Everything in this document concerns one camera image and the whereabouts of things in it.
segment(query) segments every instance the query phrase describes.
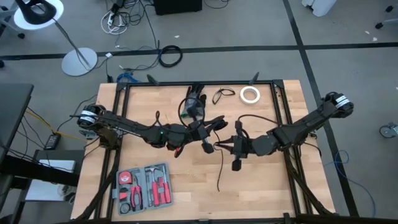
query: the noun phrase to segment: white tape roll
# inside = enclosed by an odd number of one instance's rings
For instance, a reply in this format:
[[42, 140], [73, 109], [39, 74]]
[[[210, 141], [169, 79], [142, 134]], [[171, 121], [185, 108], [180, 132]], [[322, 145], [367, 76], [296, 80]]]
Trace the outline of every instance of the white tape roll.
[[[248, 99], [246, 99], [246, 98], [244, 97], [244, 92], [246, 92], [246, 91], [251, 91], [251, 92], [253, 92], [254, 95], [256, 96], [256, 98], [255, 98], [254, 100], [248, 100]], [[257, 88], [253, 87], [253, 86], [245, 86], [245, 87], [243, 87], [242, 90], [241, 90], [241, 100], [243, 101], [243, 103], [246, 103], [246, 104], [257, 103], [257, 101], [260, 100], [260, 91], [259, 91]]]

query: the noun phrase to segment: tool kit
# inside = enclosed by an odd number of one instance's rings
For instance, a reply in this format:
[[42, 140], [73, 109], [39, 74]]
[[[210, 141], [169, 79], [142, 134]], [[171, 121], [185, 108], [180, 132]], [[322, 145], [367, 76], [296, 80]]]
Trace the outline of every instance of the tool kit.
[[133, 215], [172, 205], [171, 189], [167, 163], [158, 163], [118, 171], [112, 195], [118, 201], [119, 215]]

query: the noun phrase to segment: blue cable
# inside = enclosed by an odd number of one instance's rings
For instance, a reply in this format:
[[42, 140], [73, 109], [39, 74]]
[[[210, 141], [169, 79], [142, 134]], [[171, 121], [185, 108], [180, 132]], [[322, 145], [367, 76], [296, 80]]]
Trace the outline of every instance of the blue cable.
[[120, 75], [117, 77], [116, 82], [117, 82], [117, 83], [121, 82], [122, 78], [127, 78], [127, 82], [128, 82], [128, 83], [139, 83], [139, 82], [140, 82], [139, 80], [136, 80], [136, 79], [133, 78], [132, 76], [133, 76], [132, 72], [125, 72], [125, 73], [122, 73], [122, 74], [120, 74]]
[[[347, 155], [347, 160], [346, 160], [346, 161], [344, 161], [344, 162], [343, 162], [343, 161], [341, 161], [341, 162], [337, 161], [337, 157], [338, 157], [338, 155], [340, 154], [340, 152], [343, 152], [343, 153], [345, 153], [345, 154]], [[355, 181], [351, 180], [350, 178], [348, 178], [347, 176], [345, 176], [345, 175], [341, 172], [340, 168], [339, 168], [338, 165], [337, 165], [337, 164], [347, 164], [348, 162], [349, 162], [349, 155], [348, 155], [348, 152], [345, 151], [345, 150], [340, 150], [340, 151], [338, 151], [338, 152], [336, 153], [335, 160], [334, 160], [333, 162], [329, 162], [329, 163], [325, 164], [324, 167], [327, 166], [327, 165], [330, 165], [330, 164], [333, 164], [333, 163], [334, 163], [335, 166], [336, 166], [336, 169], [337, 169], [338, 173], [339, 173], [341, 176], [343, 176], [344, 178], [346, 178], [346, 179], [347, 179], [348, 181], [350, 181], [351, 183], [354, 183], [354, 184], [356, 184], [357, 186], [360, 186], [362, 189], [364, 189], [364, 190], [366, 191], [366, 193], [368, 193], [369, 198], [372, 200], [372, 206], [373, 206], [373, 215], [372, 215], [372, 217], [374, 218], [374, 217], [376, 216], [376, 203], [374, 202], [373, 196], [371, 195], [371, 193], [369, 192], [369, 190], [368, 190], [366, 187], [364, 187], [363, 185], [361, 185], [360, 183], [355, 182]]]

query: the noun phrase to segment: red-handled pliers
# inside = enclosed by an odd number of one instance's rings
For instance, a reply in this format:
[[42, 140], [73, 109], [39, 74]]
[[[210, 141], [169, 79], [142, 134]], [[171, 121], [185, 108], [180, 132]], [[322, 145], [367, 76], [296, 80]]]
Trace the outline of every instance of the red-handled pliers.
[[144, 205], [142, 204], [142, 190], [141, 187], [138, 185], [136, 176], [134, 176], [131, 186], [131, 208], [133, 212], [136, 211], [137, 207], [136, 201], [134, 200], [136, 194], [138, 194], [139, 208], [140, 210], [142, 210], [144, 208]]

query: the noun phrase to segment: chair wheel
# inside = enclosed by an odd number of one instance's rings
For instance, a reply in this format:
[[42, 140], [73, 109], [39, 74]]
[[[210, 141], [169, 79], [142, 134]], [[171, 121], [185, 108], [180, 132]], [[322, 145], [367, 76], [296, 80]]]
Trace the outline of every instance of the chair wheel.
[[384, 138], [394, 138], [395, 137], [394, 133], [392, 132], [392, 127], [390, 127], [388, 125], [381, 126], [379, 129], [379, 133]]
[[392, 6], [387, 7], [386, 12], [391, 12], [393, 8]]
[[376, 26], [375, 26], [375, 28], [376, 29], [380, 29], [380, 28], [382, 28], [384, 25], [381, 23], [381, 22], [379, 22], [378, 24], [376, 24]]

